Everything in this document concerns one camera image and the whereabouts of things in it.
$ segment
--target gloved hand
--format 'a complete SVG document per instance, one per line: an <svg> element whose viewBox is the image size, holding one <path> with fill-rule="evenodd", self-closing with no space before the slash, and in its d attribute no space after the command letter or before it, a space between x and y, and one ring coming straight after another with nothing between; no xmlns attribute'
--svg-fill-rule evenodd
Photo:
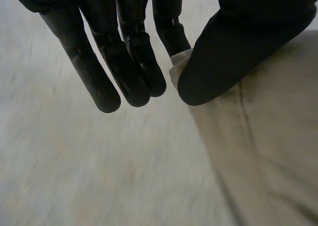
<svg viewBox="0 0 318 226"><path fill-rule="evenodd" d="M200 105L229 90L311 23L315 1L219 0L178 79L181 99Z"/></svg>
<svg viewBox="0 0 318 226"><path fill-rule="evenodd" d="M148 0L20 0L39 12L80 75L97 107L116 111L120 96L97 60L86 36L89 23L97 46L127 101L135 107L162 95L166 82L157 64L150 37L145 32ZM170 56L190 45L178 21L182 0L153 0L157 33ZM123 42L118 32L117 14Z"/></svg>

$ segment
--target beige pants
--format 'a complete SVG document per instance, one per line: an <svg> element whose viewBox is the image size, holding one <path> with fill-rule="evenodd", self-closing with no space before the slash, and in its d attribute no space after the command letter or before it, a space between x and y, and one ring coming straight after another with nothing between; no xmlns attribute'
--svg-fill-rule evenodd
<svg viewBox="0 0 318 226"><path fill-rule="evenodd" d="M175 85L190 54L172 57ZM239 225L318 225L318 31L189 109Z"/></svg>

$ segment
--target concrete floor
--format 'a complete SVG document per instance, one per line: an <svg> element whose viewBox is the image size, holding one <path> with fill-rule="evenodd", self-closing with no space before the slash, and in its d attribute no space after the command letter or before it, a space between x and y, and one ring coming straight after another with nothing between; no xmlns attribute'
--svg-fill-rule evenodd
<svg viewBox="0 0 318 226"><path fill-rule="evenodd" d="M192 45L217 9L184 0ZM147 14L167 91L103 114L40 16L0 0L0 226L233 224Z"/></svg>

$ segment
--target glove finger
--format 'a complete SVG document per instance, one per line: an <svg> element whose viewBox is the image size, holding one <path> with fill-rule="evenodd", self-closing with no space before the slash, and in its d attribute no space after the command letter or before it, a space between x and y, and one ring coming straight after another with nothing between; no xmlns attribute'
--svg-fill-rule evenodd
<svg viewBox="0 0 318 226"><path fill-rule="evenodd" d="M79 7L64 6L41 17L60 40L96 106L105 113L116 111L121 103L119 94L91 48Z"/></svg>
<svg viewBox="0 0 318 226"><path fill-rule="evenodd" d="M179 22L182 0L153 0L156 30L169 56L191 48Z"/></svg>
<svg viewBox="0 0 318 226"><path fill-rule="evenodd" d="M148 103L150 94L118 32L115 0L85 0L80 9L98 48L127 101L135 107Z"/></svg>
<svg viewBox="0 0 318 226"><path fill-rule="evenodd" d="M146 6L148 0L116 0L119 23L127 49L138 66L152 97L166 90L161 69L151 47L150 37L145 31Z"/></svg>

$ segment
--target gray floor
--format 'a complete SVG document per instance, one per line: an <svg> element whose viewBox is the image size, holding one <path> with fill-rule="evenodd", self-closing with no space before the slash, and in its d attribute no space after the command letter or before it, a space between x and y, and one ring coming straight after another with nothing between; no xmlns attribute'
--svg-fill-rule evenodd
<svg viewBox="0 0 318 226"><path fill-rule="evenodd" d="M191 44L217 5L184 0ZM39 15L0 0L0 226L231 225L147 13L167 92L103 114Z"/></svg>

